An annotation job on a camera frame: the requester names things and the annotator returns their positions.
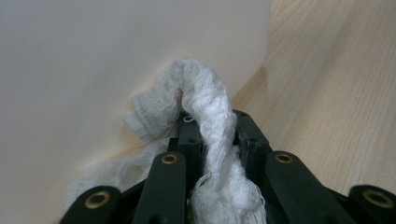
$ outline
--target white cloth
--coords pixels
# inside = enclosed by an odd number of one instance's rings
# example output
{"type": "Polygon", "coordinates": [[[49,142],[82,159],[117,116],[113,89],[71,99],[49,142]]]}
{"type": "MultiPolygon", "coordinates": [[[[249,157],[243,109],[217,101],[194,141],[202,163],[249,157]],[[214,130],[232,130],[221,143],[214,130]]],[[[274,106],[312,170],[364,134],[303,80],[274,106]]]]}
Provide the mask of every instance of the white cloth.
{"type": "Polygon", "coordinates": [[[147,143],[145,148],[127,161],[110,161],[88,172],[100,174],[96,178],[90,180],[84,175],[75,180],[66,195],[66,200],[71,199],[69,204],[87,187],[102,184],[103,179],[107,185],[123,190],[146,178],[152,159],[164,151],[160,145],[183,109],[198,122],[207,148],[204,175],[191,197],[195,223],[265,223],[264,199],[259,188],[246,178],[237,156],[239,149],[233,146],[236,116],[224,85],[211,68],[193,58],[177,60],[150,90],[134,97],[134,106],[125,121],[147,143]]]}

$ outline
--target cloth fold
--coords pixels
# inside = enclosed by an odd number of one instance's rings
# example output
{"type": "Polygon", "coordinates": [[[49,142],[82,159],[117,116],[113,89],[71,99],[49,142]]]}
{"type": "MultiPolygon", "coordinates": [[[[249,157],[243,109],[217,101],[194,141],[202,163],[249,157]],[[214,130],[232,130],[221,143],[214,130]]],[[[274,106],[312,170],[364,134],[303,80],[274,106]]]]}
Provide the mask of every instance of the cloth fold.
{"type": "MultiPolygon", "coordinates": [[[[264,199],[259,188],[246,178],[238,158],[239,148],[233,146],[236,115],[226,88],[213,69],[190,57],[175,61],[160,74],[151,89],[134,97],[134,111],[124,120],[146,143],[139,151],[141,155],[146,153],[152,158],[145,155],[145,160],[132,165],[133,169],[119,165],[113,169],[117,171],[113,172],[115,181],[108,185],[131,187],[137,182],[125,183],[123,178],[139,165],[143,168],[135,178],[147,176],[151,162],[148,165],[142,162],[152,161],[156,153],[164,151],[160,145],[175,129],[181,110],[198,122],[207,148],[204,175],[196,183],[191,197],[195,223],[265,223],[264,199]]],[[[127,160],[138,157],[136,154],[127,160]]],[[[75,193],[85,190],[70,186],[75,193]]]]}

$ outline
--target white container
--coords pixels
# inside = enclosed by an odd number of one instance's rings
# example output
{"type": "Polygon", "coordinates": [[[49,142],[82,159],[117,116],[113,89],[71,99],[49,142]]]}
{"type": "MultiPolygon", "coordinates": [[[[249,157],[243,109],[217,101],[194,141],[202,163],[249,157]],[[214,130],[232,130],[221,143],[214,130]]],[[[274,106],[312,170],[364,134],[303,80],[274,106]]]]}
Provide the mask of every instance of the white container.
{"type": "Polygon", "coordinates": [[[196,57],[234,96],[264,60],[270,0],[0,3],[0,223],[51,223],[78,172],[131,147],[131,96],[196,57]]]}

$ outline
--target white plastic surface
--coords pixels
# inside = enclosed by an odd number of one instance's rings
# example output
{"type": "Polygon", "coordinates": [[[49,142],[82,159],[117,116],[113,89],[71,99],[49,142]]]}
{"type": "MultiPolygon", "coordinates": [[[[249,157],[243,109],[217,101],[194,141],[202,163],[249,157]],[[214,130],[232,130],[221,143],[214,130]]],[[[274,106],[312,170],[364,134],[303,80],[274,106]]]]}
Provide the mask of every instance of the white plastic surface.
{"type": "Polygon", "coordinates": [[[234,96],[262,65],[270,0],[0,2],[0,223],[51,223],[67,184],[129,148],[133,94],[185,55],[234,96]]]}

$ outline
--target light wood surface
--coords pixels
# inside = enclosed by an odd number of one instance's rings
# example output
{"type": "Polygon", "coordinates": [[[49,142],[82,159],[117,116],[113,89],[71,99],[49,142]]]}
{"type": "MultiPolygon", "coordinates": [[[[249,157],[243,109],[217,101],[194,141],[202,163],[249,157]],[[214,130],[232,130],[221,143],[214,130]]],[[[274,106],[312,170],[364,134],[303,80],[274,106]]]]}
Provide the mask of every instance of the light wood surface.
{"type": "Polygon", "coordinates": [[[273,0],[263,69],[233,98],[343,194],[396,193],[396,1],[273,0]]]}

